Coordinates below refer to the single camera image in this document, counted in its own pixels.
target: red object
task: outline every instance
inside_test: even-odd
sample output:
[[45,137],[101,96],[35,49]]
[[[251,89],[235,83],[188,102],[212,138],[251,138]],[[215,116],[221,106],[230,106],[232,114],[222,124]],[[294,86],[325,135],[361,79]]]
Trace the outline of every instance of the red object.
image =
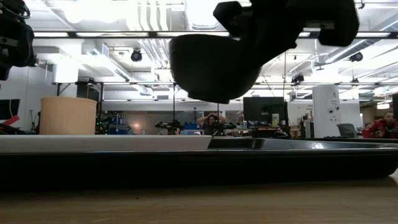
[[398,139],[398,121],[394,122],[391,130],[387,130],[387,123],[384,119],[373,121],[362,131],[362,136],[363,138],[383,138],[388,131],[391,139]]
[[9,120],[5,121],[3,124],[10,126],[17,121],[19,121],[19,117],[18,117],[18,115],[15,115],[12,118],[10,118]]

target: computer monitor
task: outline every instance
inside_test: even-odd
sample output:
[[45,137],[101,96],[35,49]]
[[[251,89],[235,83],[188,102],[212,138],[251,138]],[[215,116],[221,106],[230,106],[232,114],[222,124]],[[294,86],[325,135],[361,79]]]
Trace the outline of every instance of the computer monitor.
[[273,114],[279,114],[280,122],[285,120],[285,101],[283,97],[243,98],[243,116],[245,121],[271,124]]
[[0,100],[0,123],[18,115],[19,99]]

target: person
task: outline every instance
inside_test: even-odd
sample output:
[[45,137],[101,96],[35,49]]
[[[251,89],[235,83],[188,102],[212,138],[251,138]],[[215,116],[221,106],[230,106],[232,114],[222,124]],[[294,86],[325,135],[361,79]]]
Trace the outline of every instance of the person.
[[221,115],[217,116],[216,113],[210,113],[208,116],[198,119],[198,124],[205,131],[205,135],[213,135],[215,130],[216,120],[220,124],[225,124],[225,118]]
[[373,121],[362,131],[363,138],[398,139],[398,121],[392,112],[384,114],[383,119]]

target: white board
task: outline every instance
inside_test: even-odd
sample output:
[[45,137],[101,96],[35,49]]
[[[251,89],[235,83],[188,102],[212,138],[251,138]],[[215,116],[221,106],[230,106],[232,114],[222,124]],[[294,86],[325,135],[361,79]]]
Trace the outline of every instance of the white board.
[[0,153],[204,151],[211,136],[3,135]]

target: wooden table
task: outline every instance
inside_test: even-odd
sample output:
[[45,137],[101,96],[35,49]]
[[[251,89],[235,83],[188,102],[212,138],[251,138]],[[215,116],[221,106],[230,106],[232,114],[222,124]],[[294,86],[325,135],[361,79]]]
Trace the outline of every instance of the wooden table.
[[394,178],[0,195],[1,224],[398,223]]

